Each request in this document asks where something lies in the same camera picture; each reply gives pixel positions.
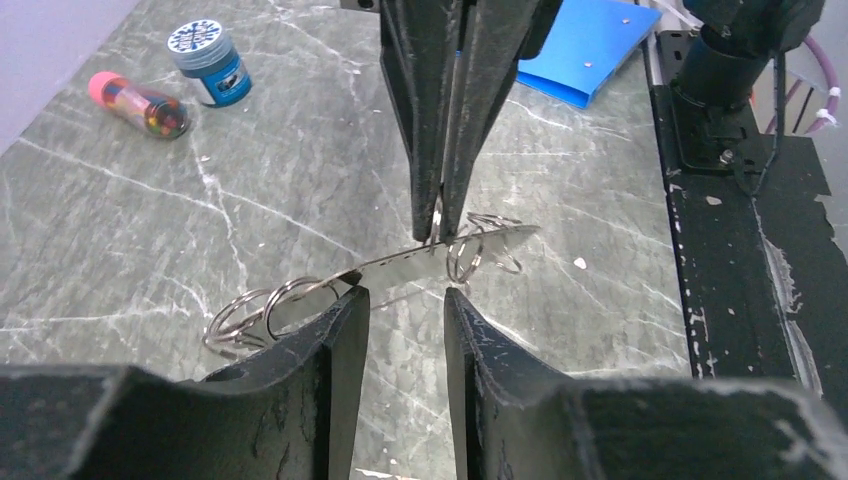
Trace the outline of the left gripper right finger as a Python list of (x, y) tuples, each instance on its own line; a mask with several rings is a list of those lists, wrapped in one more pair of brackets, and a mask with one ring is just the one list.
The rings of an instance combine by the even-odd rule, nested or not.
[(444, 298), (461, 479), (843, 479), (847, 433), (788, 382), (583, 378), (493, 327), (458, 289)]

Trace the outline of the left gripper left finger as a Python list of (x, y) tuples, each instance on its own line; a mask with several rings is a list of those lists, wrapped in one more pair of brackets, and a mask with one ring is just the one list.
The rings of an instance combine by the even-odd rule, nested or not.
[(5, 479), (345, 479), (370, 298), (343, 294), (200, 381), (133, 365), (5, 365)]

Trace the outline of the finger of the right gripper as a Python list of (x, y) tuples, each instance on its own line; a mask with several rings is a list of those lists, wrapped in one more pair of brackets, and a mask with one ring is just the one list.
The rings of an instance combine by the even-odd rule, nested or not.
[(547, 27), (545, 1), (470, 1), (462, 12), (459, 54), (450, 82), (442, 164), (439, 239), (458, 232), (474, 163), (515, 79), (518, 60), (540, 41), (535, 24)]
[(410, 178), (412, 235), (428, 240), (442, 164), (457, 58), (461, 1), (381, 1), (381, 65)]

